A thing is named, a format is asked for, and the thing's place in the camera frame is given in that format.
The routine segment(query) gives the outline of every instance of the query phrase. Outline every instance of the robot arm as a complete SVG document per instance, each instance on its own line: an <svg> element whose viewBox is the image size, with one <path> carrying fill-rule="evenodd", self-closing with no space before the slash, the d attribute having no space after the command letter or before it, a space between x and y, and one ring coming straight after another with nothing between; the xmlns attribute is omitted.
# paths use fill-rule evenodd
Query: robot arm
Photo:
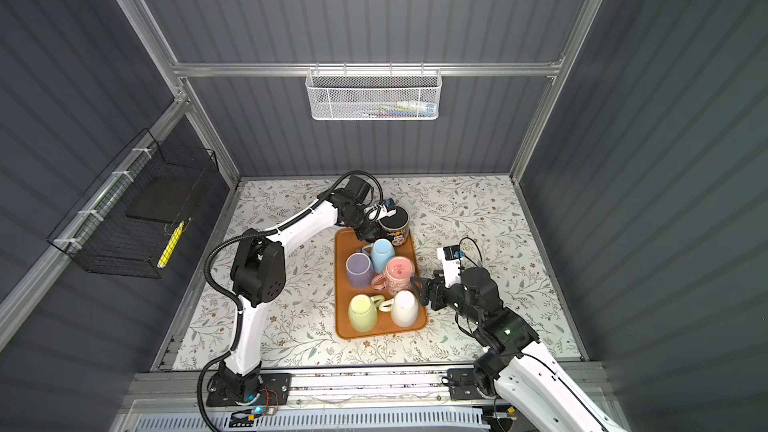
<svg viewBox="0 0 768 432"><path fill-rule="evenodd" d="M260 383L261 339L270 303L285 286L286 257L299 245L324 228L333 225L352 227L360 240L374 242L380 234L377 219L387 214L379 186L376 213L363 205L370 185L354 171L320 194L318 200L292 218L265 231L249 230L215 248L206 260L206 280L217 291L238 302L242 314L230 352L212 360L198 379L198 407L212 430L216 427L203 408L201 388L205 371L223 360L216 371L236 402L248 404L263 387ZM335 188L345 177L345 188ZM233 292L226 291L210 278L213 257L224 246L238 242L230 271ZM498 296L496 283L482 267L462 269L458 245L440 248L443 264L434 278L412 278L422 305L433 310L451 307L456 314L477 325L472 336L486 352L475 361L475 384L489 397L498 394L519 408L540 430L551 432L620 432L623 430L576 385L538 339L536 332Z"/></svg>
<svg viewBox="0 0 768 432"><path fill-rule="evenodd" d="M264 299L267 300L259 302L254 306L252 299L246 298L243 294L238 294L237 296L243 304L243 325L237 347L232 355L224 360L224 364L229 370L240 376L247 376L261 364L261 338L264 334L266 318L269 317L272 300L274 300L274 298L283 290L283 286L285 285L285 260L299 245L309 240L310 237L321 230L335 225L338 221L339 211L328 201L323 201L317 208L312 209L310 207L310 210L312 212L310 212L308 216L303 217L293 226L290 226L285 230L280 230L280 226L288 223L293 217L284 221L276 227L280 232L270 236L270 240L273 243L282 245L282 253L278 250L278 247L275 247L275 254L280 254L280 256L274 257L273 259L276 262L276 264L273 265L273 268L282 268L282 274L279 272L275 273L277 277L274 277L271 283L266 287L267 296L264 297ZM242 256L243 253L241 250L245 251L246 249L243 248L243 246L238 249L237 252L238 254L241 254L241 256L236 256L236 265L238 263L246 264L247 256ZM232 275L234 280L238 275L237 272L240 268L235 266L233 269L234 272ZM249 273L247 267L243 267L242 271L244 274ZM274 293L272 296L269 295L270 288L271 292Z"/></svg>
<svg viewBox="0 0 768 432"><path fill-rule="evenodd" d="M262 389L261 339L272 301L283 291L286 282L286 258L321 230L334 225L352 227L358 239L375 241L380 235L378 218L387 214L379 187L379 204L366 208L363 202L371 192L368 182L352 171L342 176L329 190L321 193L308 207L281 224L264 231L249 229L238 238L225 241L223 246L238 242L230 270L233 292L225 293L238 303L235 330L230 352L224 366L216 372L216 382L225 387L227 395L239 404L252 402ZM335 188L344 178L350 180L343 188ZM206 261L206 280L216 290L223 288L210 276L212 257Z"/></svg>
<svg viewBox="0 0 768 432"><path fill-rule="evenodd" d="M531 326L504 307L486 269L460 269L461 256L457 245L438 249L444 270L411 282L422 305L431 304L433 310L450 307L477 325L472 336L486 350L474 363L478 389L513 404L540 430L624 430L576 385Z"/></svg>

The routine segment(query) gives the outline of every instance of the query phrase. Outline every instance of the orange tray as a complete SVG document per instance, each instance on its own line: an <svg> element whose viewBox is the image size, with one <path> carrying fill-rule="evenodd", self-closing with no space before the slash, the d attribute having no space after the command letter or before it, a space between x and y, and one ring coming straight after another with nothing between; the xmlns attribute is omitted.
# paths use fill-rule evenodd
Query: orange tray
<svg viewBox="0 0 768 432"><path fill-rule="evenodd" d="M379 312L379 321L376 322L376 326L373 329L367 332L358 332L352 328L348 311L350 301L354 296L358 294L380 294L388 299L392 298L387 290L375 291L373 287L357 289L347 280L346 260L363 245L368 245L368 242L357 240L355 231L350 228L344 228L336 234L336 333L341 338L360 338L423 329L427 325L427 311L421 305L418 306L416 322L410 327L395 325L389 316L389 312ZM410 258L413 264L416 265L416 251L413 249L413 241L410 235L402 245L395 249L395 254ZM416 266L416 275L418 275L418 266Z"/></svg>

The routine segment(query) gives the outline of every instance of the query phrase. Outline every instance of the light blue mug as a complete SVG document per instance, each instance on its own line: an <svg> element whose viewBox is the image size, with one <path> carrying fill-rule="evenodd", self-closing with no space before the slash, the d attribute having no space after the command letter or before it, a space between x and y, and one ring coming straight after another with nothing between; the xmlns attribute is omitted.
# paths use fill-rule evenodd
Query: light blue mug
<svg viewBox="0 0 768 432"><path fill-rule="evenodd" d="M366 245L360 251L370 256L373 271L376 274L384 273L384 268L389 259L395 256L395 247L385 238L380 238L373 244Z"/></svg>

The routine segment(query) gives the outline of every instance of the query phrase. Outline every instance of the red wire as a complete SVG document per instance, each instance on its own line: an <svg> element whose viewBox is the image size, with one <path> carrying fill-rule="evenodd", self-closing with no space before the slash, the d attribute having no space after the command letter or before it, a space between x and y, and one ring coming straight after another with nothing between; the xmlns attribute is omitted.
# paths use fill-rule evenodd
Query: red wire
<svg viewBox="0 0 768 432"><path fill-rule="evenodd" d="M266 387L264 387L264 391L266 392L266 406L264 406L264 413L266 413L266 409L270 408L270 392Z"/></svg>
<svg viewBox="0 0 768 432"><path fill-rule="evenodd" d="M280 410L280 398L277 397L277 392L275 392L272 389L266 389L266 392L267 392L266 394L267 397L270 396L269 392L272 392L275 395L275 402L277 403L277 406L276 406L277 408L275 408L275 412L277 412L278 410Z"/></svg>

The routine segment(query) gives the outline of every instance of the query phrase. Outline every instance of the aluminum frame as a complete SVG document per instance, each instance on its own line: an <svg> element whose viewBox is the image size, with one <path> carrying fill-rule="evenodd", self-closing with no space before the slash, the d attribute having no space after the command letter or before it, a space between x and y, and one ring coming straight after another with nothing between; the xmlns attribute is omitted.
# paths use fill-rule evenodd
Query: aluminum frame
<svg viewBox="0 0 768 432"><path fill-rule="evenodd" d="M584 346L584 342L581 341L581 335L579 335L579 332L576 329L576 323L574 322L574 318L571 315L571 309L568 308L568 303L565 301L565 296L563 296L563 290L560 288L558 277L557 275L554 274L554 270L552 269L552 263L549 260L549 255L547 255L547 249L544 247L542 236L539 235L538 229L536 228L536 224L533 221L533 215L531 214L531 209L528 208L528 203L525 201L525 195L523 195L523 190L522 188L520 188L520 184L517 184L517 183L513 183L512 187L514 187L514 193L517 195L518 200L520 201L520 207L523 209L523 215L525 216L525 220L528 222L528 226L531 229L531 235L533 235L533 242L536 244L536 248L538 248L538 253L542 256L542 261L544 262L544 266L548 271L549 281L550 283L552 283L552 288L554 289L554 293L558 296L558 300L560 301L560 306L563 309L563 315L565 316L565 321L568 323L568 326L571 328L571 333L573 334L574 340L576 341L576 347L578 347L578 351L581 354L580 359L589 361L589 355L587 354L587 349Z"/></svg>
<svg viewBox="0 0 768 432"><path fill-rule="evenodd" d="M149 147L155 139L165 139L188 108L190 108L190 104L187 97L178 96L149 129L149 133L144 134L134 149L114 170L116 172L125 170L143 153L138 149ZM118 174L110 174L104 184L85 203L83 209L90 209L98 203L117 180ZM71 237L83 220L84 214L77 214L64 228L62 234L57 237L57 240ZM5 300L0 303L0 350L4 349L70 262L69 256L63 254L56 247L49 246L22 280L8 293Z"/></svg>
<svg viewBox="0 0 768 432"><path fill-rule="evenodd" d="M602 3L603 0L584 0L581 5L579 15L574 22L571 33L568 35L568 40L565 42L560 73L553 78L552 83L544 92L544 96L531 120L531 125L525 133L518 155L514 158L512 168L509 171L509 175L514 183L520 182L525 168L528 167L533 150L536 148L538 140L542 137L544 127L547 125L547 120L549 120L554 106L558 103L563 86L571 74L574 63L581 52L581 47L587 39L587 34Z"/></svg>
<svg viewBox="0 0 768 432"><path fill-rule="evenodd" d="M420 75L438 70L444 77L547 76L560 73L560 62L510 63L195 63L172 65L178 77L306 77L309 70L327 75Z"/></svg>
<svg viewBox="0 0 768 432"><path fill-rule="evenodd" d="M421 407L439 405L493 405L494 399L452 401L440 378L450 368L470 368L461 364L361 365L353 367L263 369L293 375L287 409ZM567 362L562 368L600 408L629 430L627 418L610 386L600 362ZM214 372L206 374L209 378ZM142 414L197 412L195 388L197 371L136 374L123 398L113 428L130 430ZM386 376L381 384L376 376ZM216 408L209 412L235 410Z"/></svg>
<svg viewBox="0 0 768 432"><path fill-rule="evenodd" d="M134 32L138 35L144 48L149 53L160 75L163 77L168 89L177 95L180 92L186 93L191 98L194 110L187 113L187 119L197 132L206 149L216 152L216 160L219 163L219 171L226 180L230 188L235 187L240 180L240 173L232 159L232 156L226 150L224 143L219 138L214 124L208 117L197 94L194 93L192 86L176 77L172 65L178 62L176 55L170 48L170 44L165 39L158 22L154 19L149 6L144 0L116 0L128 18Z"/></svg>

